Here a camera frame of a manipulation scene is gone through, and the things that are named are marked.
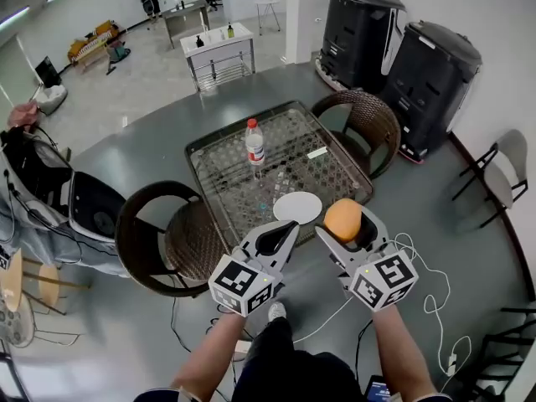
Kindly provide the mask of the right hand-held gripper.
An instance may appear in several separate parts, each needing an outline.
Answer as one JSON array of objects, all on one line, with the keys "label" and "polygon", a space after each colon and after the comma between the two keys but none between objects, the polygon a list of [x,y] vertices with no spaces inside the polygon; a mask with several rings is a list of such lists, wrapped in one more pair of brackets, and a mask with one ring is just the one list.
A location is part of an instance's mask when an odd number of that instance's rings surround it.
[{"label": "right hand-held gripper", "polygon": [[409,256],[387,245],[389,234],[384,222],[366,207],[362,208],[363,249],[359,251],[321,225],[316,224],[315,231],[330,250],[332,261],[342,269],[338,279],[343,289],[373,312],[403,299],[419,279]]}]

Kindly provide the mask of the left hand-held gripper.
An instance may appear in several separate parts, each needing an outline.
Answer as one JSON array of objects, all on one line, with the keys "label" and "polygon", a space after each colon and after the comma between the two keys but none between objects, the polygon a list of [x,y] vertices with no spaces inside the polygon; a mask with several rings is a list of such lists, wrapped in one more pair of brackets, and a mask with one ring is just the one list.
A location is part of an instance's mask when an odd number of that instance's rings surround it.
[{"label": "left hand-held gripper", "polygon": [[282,268],[299,232],[295,220],[274,221],[252,229],[241,246],[221,257],[209,278],[212,298],[242,317],[267,303],[282,285]]}]

